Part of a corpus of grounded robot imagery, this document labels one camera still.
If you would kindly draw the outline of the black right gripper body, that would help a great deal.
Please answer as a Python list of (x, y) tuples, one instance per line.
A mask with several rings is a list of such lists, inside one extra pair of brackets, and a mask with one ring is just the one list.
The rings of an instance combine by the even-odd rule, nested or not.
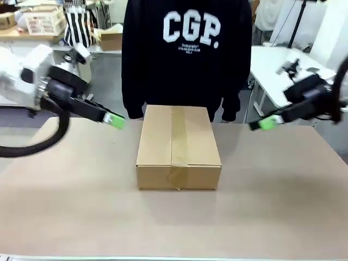
[(283, 121), (310, 120), (325, 114), (331, 115), (331, 92), (326, 85), (324, 79), (313, 74), (287, 88), (283, 93), (291, 105), (282, 109)]

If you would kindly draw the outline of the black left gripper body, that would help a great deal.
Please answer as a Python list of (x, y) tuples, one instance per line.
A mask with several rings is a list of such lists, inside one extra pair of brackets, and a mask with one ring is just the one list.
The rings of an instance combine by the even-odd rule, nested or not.
[(50, 79), (46, 85), (48, 96), (63, 110), (76, 114), (85, 119), (102, 122), (105, 109), (98, 103), (83, 99), (82, 95), (88, 83), (79, 79), (77, 86), (70, 86), (55, 79)]

